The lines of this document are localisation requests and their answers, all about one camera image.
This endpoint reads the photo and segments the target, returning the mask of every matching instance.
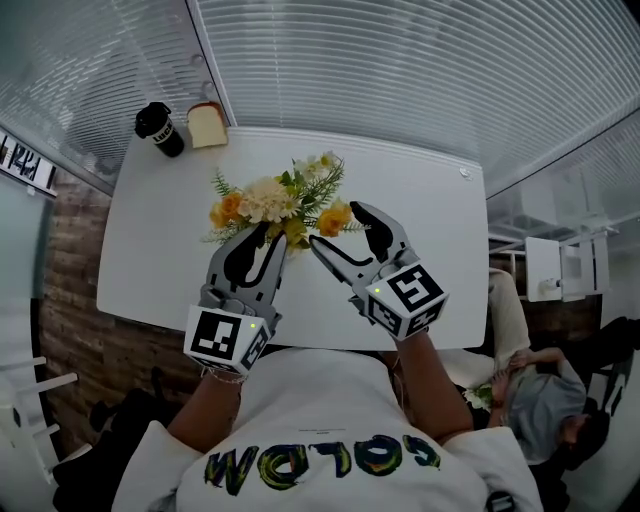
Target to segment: fiducial marker cube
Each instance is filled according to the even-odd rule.
[[[191,306],[184,353],[207,368],[247,375],[269,339],[262,318]]]
[[[397,340],[408,338],[437,320],[449,297],[421,262],[402,267],[366,290],[367,317]]]

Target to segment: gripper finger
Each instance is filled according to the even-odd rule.
[[[409,247],[407,233],[394,218],[367,203],[352,201],[350,205],[355,218],[367,226],[369,249],[380,263],[395,258]]]
[[[244,282],[253,267],[256,248],[264,241],[265,224],[247,228],[227,241],[211,257],[206,284],[226,289],[232,283]]]
[[[354,260],[331,242],[319,236],[311,235],[309,243],[311,244],[311,251],[322,264],[339,281],[345,281],[350,286],[353,286],[353,283],[366,273],[368,266],[373,261],[373,258],[367,258],[363,261]]]
[[[284,267],[286,254],[287,237],[284,231],[281,231],[271,242],[269,251],[262,262],[262,266],[260,267],[256,278],[251,282],[243,280],[243,282],[237,283],[238,286],[240,286],[243,292],[250,293],[251,298],[256,301],[271,304],[280,284],[280,277],[282,275],[282,268]],[[226,266],[232,266],[233,264],[232,259],[227,260],[225,264],[225,273],[227,273]]]

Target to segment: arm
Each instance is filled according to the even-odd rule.
[[[524,368],[530,364],[538,363],[557,363],[560,367],[560,363],[565,361],[566,357],[564,352],[557,347],[549,347],[538,352],[534,352],[531,349],[525,348],[518,350],[509,361],[509,369],[517,370],[518,368]]]
[[[207,453],[225,439],[240,406],[241,384],[207,373],[189,401],[169,425],[169,433],[194,450]]]
[[[487,428],[501,427],[502,416],[505,412],[504,400],[507,396],[507,387],[509,386],[509,372],[498,372],[491,379],[491,394],[493,404],[491,406],[491,416]]]
[[[473,430],[471,413],[425,331],[396,342],[417,427],[443,445]]]

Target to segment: white flower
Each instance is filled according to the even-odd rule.
[[[263,220],[280,222],[298,209],[299,204],[285,187],[273,178],[260,178],[245,189],[238,213],[257,224]]]
[[[282,211],[280,214],[283,217],[290,219],[294,214],[298,213],[298,210],[300,210],[300,201],[293,197],[289,197],[289,199],[282,205]]]
[[[307,162],[305,162],[304,160],[296,160],[293,163],[293,170],[304,174],[304,171],[307,170]]]
[[[338,157],[333,153],[333,151],[327,151],[320,157],[320,165],[322,167],[331,167],[337,159]]]
[[[487,404],[482,397],[478,396],[473,389],[467,389],[462,393],[462,396],[467,402],[471,404],[474,409],[484,409],[487,412],[491,412],[491,407]]]
[[[302,176],[307,181],[313,180],[316,176],[319,176],[322,173],[322,168],[317,165],[315,162],[307,164],[307,167],[304,171],[302,171]]]

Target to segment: window blind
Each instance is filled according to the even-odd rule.
[[[0,41],[3,124],[109,184],[136,113],[162,101],[184,121],[211,81],[206,65],[191,63],[201,49],[186,6],[173,0],[10,0]]]
[[[640,105],[622,0],[198,0],[239,125],[427,147],[488,195]]]
[[[516,239],[564,239],[612,226],[625,233],[612,241],[627,244],[633,234],[640,233],[629,229],[640,219],[638,141],[640,111],[490,198],[489,231]]]

